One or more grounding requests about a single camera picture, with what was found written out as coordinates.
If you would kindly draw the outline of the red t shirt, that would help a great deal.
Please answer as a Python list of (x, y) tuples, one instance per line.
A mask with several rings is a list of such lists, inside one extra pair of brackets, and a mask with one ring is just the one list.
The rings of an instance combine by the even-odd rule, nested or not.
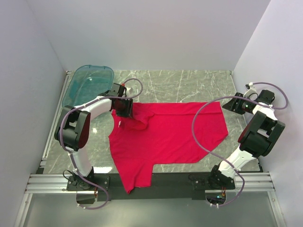
[(112, 112), (112, 159), (127, 193), (149, 187), (158, 164), (192, 164), (227, 136), (219, 102), (135, 103), (133, 117)]

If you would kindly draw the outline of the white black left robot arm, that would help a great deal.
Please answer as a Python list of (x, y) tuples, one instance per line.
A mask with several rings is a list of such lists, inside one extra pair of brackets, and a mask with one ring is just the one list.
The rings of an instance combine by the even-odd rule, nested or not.
[(94, 170), (85, 146), (89, 139), (91, 120), (99, 115), (114, 111), (118, 116), (133, 116), (133, 99), (127, 96), (125, 84), (114, 83), (112, 87), (92, 99), (78, 105), (63, 107), (54, 138), (68, 152), (73, 165), (73, 174), (78, 185), (89, 190), (94, 186)]

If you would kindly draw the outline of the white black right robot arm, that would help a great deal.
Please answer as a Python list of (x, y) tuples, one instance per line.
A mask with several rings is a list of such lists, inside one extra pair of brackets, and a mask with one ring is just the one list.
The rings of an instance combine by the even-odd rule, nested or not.
[(273, 92), (262, 90), (255, 99), (257, 104), (240, 99), (241, 97), (244, 94), (237, 92), (222, 108), (237, 114), (250, 113), (253, 117), (239, 136), (236, 150), (226, 161), (221, 161), (212, 168), (208, 184), (214, 189), (230, 187), (236, 175), (235, 170), (239, 171), (248, 162), (268, 155), (285, 129), (285, 124), (275, 117), (274, 110), (264, 107), (274, 101)]

